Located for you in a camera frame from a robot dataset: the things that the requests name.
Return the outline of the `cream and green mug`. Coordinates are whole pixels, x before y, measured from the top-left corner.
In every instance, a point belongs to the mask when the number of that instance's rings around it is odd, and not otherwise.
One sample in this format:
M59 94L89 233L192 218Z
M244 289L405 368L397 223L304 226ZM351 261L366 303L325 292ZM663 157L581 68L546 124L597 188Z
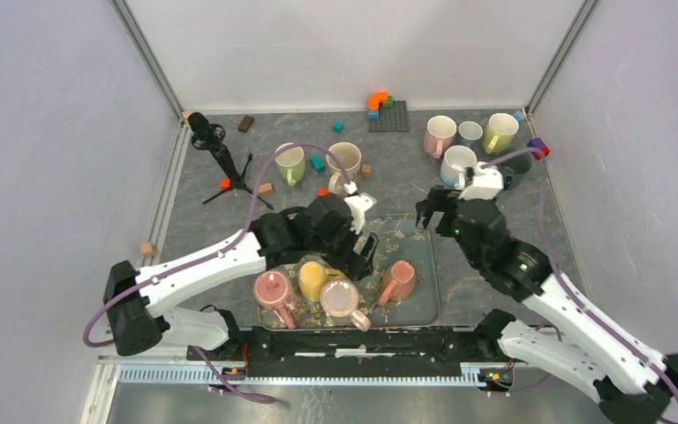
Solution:
M333 194L346 196L343 170L351 182L356 182L362 164L362 152L358 146L350 142L338 142L328 150L330 155L326 154L326 163L331 171L328 190Z

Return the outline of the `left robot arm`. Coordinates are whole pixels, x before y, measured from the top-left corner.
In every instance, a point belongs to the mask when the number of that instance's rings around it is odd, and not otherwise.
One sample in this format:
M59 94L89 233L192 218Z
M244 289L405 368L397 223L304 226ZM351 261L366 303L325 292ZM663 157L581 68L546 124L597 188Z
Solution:
M221 360L235 358L242 337L228 311L181 308L181 303L220 284L259 275L319 256L351 280L372 272L378 238L354 248L376 200L367 193L341 198L322 195L306 207L266 213L229 238L174 261L134 268L120 261L109 271L102 314L109 321L118 355L128 357L158 344L195 345Z

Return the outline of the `pale pink mug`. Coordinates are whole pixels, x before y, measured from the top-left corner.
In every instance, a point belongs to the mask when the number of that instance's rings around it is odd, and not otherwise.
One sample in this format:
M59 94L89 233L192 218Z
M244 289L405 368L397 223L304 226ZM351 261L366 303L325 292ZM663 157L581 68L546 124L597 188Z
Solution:
M358 289L346 279L329 281L320 293L320 305L333 326L354 326L368 331L370 319L359 309L358 303Z

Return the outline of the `dark teal mug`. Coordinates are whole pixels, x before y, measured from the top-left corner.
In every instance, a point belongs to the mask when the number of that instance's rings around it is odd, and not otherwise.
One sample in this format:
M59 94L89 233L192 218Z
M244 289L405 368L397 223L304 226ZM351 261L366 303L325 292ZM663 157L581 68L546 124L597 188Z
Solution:
M531 157L527 154L515 156L498 164L497 169L503 177L504 190L514 190L531 170Z

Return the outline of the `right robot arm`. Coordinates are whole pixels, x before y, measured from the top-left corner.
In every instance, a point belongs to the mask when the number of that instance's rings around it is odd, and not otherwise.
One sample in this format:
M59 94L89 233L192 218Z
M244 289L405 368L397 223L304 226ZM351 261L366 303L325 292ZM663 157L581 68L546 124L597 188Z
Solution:
M493 200L466 200L434 186L416 204L417 223L442 214L437 234L452 238L470 266L498 292L547 319L569 344L495 309L475 329L485 360L503 354L539 367L582 391L613 423L665 423L678 406L678 353L663 354L631 336L559 270L550 251L510 235Z

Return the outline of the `light green mug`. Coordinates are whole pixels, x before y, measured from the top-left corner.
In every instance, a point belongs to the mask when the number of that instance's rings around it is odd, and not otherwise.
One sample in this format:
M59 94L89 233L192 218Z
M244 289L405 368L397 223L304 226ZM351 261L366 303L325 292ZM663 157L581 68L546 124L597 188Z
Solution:
M284 143L275 151L275 164L289 186L295 186L305 175L305 151L294 143Z

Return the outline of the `yellow-green hexagonal mug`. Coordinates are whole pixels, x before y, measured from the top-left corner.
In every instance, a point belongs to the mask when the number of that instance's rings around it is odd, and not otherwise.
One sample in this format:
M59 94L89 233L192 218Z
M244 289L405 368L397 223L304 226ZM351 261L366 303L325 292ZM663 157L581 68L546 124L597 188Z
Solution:
M509 148L519 130L519 121L508 113L495 113L487 121L481 141L483 151L488 155L499 155Z

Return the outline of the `coral mug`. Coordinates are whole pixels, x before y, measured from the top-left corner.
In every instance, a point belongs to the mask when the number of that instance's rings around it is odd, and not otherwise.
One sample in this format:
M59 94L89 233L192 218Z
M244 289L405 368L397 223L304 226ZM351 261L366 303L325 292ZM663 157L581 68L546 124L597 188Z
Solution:
M417 280L417 271L409 262L396 261L385 271L381 279L378 305L384 307L388 302L406 300L414 291Z

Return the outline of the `light blue mug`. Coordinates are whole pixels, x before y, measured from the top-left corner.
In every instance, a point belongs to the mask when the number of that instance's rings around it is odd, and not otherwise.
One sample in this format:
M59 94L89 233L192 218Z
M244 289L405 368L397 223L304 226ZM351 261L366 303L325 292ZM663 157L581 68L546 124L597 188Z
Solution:
M467 185L467 170L475 168L478 158L475 152L466 146L448 148L442 158L440 178L446 185L463 190Z

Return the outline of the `light pink hexagonal mug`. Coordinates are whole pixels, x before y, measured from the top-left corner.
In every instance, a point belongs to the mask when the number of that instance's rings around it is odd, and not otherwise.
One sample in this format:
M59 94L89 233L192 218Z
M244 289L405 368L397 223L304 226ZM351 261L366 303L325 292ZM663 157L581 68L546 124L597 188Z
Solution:
M456 121L448 116L431 117L426 124L423 149L433 159L440 159L457 135Z

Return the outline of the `blue-grey square mug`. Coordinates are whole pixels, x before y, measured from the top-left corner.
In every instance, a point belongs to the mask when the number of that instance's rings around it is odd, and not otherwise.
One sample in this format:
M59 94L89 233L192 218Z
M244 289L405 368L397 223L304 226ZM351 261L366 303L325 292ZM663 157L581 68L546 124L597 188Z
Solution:
M475 121L464 121L458 126L458 135L460 143L471 148L482 139L484 129Z

